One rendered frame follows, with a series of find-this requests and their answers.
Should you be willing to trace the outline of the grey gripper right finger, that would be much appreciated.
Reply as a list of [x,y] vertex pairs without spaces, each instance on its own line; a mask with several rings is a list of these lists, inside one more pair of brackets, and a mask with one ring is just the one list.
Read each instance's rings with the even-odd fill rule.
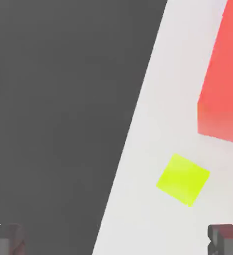
[[208,255],[233,255],[233,225],[208,226]]

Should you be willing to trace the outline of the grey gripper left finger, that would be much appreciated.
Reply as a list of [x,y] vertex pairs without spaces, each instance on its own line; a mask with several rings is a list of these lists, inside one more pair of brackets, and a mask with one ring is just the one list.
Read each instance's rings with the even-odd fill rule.
[[21,225],[0,224],[0,255],[26,255]]

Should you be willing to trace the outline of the small yellow cube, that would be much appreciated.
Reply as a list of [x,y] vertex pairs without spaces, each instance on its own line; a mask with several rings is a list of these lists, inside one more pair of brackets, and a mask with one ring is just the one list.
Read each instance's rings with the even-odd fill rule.
[[192,207],[210,177],[210,171],[174,154],[163,171],[157,188]]

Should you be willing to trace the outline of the large red box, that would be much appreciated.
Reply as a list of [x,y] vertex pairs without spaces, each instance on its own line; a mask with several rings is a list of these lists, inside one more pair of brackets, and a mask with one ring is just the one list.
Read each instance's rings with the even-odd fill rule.
[[233,0],[227,0],[197,103],[198,133],[233,142]]

